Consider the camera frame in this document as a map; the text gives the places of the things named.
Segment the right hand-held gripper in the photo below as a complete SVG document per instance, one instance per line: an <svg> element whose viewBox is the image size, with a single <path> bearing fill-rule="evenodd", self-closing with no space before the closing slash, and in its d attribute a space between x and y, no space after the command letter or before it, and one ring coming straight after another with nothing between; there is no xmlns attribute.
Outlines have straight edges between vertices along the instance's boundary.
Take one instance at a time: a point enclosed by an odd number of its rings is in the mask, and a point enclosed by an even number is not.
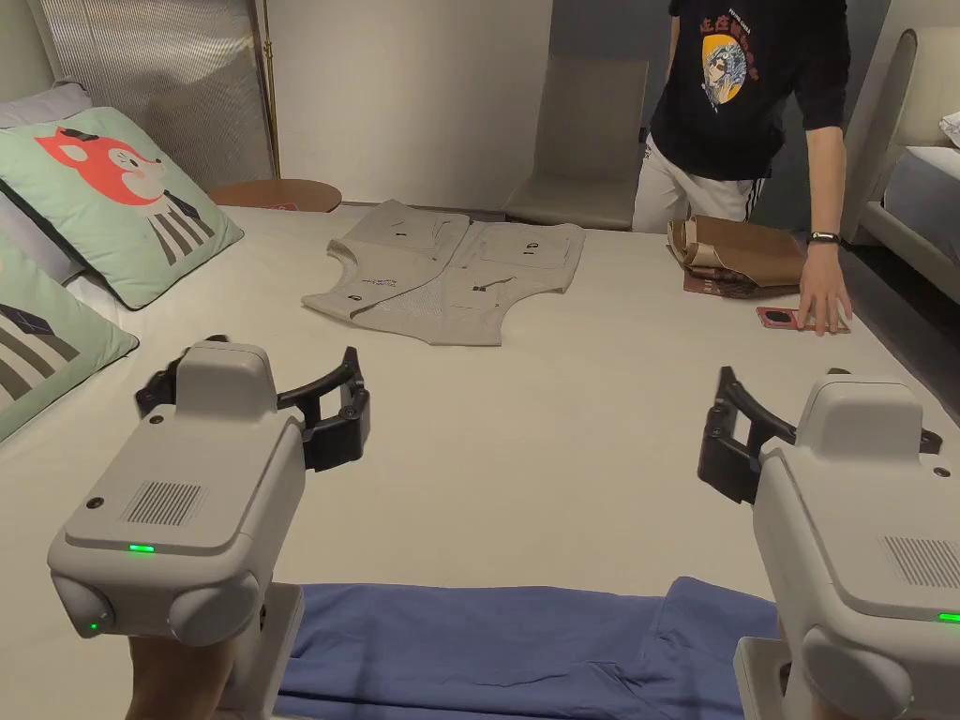
<svg viewBox="0 0 960 720"><path fill-rule="evenodd" d="M900 382L827 375L796 428L731 366L719 370L697 477L754 505L757 547L815 713L959 715L958 486L922 455L941 447ZM739 640L746 718L785 719L788 663L782 640Z"/></svg>

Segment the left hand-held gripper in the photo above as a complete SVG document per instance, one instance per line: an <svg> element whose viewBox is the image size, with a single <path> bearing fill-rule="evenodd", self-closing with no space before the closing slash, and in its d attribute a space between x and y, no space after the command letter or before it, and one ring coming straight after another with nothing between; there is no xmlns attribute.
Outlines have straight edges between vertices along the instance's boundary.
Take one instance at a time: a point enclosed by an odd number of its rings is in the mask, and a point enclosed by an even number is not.
<svg viewBox="0 0 960 720"><path fill-rule="evenodd" d="M302 591L274 570L305 466L358 461L370 432L358 351L278 395L264 350L204 341L134 401L141 423L50 545L52 585L82 638L234 641L219 707L270 712L303 616ZM303 432L285 409L303 414Z"/></svg>

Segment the person's right hand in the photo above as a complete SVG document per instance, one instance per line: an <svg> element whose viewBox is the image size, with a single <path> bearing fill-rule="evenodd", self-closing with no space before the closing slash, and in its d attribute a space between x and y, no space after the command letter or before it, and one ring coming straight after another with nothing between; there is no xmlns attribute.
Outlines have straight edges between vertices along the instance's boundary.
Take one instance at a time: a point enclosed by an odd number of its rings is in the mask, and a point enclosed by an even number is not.
<svg viewBox="0 0 960 720"><path fill-rule="evenodd" d="M814 701L805 679L801 652L794 650L783 619L778 618L779 639L789 652L789 663L779 670L783 689L783 714L785 719L815 719Z"/></svg>

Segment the person's left hand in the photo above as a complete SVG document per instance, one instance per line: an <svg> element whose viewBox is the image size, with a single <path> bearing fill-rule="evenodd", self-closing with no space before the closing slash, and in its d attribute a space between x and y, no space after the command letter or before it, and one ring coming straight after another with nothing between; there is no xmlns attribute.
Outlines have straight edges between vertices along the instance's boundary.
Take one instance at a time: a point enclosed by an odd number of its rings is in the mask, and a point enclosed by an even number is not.
<svg viewBox="0 0 960 720"><path fill-rule="evenodd" d="M131 637L132 694L127 719L213 719L231 676L234 642L191 647Z"/></svg>

